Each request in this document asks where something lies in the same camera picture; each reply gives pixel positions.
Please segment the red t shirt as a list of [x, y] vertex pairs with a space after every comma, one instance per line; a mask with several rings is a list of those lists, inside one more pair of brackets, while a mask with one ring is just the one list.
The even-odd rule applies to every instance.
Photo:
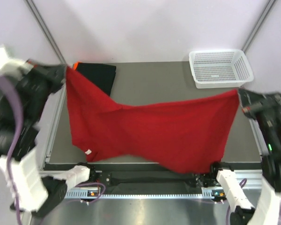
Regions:
[[67, 68], [72, 144], [89, 162], [133, 155], [178, 173], [221, 161], [239, 107], [237, 90], [194, 100], [130, 106]]

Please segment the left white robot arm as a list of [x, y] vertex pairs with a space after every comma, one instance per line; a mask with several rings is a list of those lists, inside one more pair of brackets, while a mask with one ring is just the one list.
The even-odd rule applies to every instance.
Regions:
[[66, 81], [66, 65], [9, 63], [0, 69], [0, 169], [7, 180], [16, 213], [44, 218], [65, 198], [68, 190], [97, 175], [86, 163], [55, 176], [42, 177], [36, 161], [36, 136], [48, 97]]

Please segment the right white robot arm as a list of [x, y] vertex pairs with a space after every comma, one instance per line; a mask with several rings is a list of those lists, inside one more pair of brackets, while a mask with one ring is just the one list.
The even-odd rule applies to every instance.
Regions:
[[223, 188], [229, 203], [231, 225], [281, 225], [281, 93], [239, 89], [244, 115], [257, 121], [267, 147], [261, 157], [261, 193], [254, 207], [229, 164], [211, 165], [209, 180]]

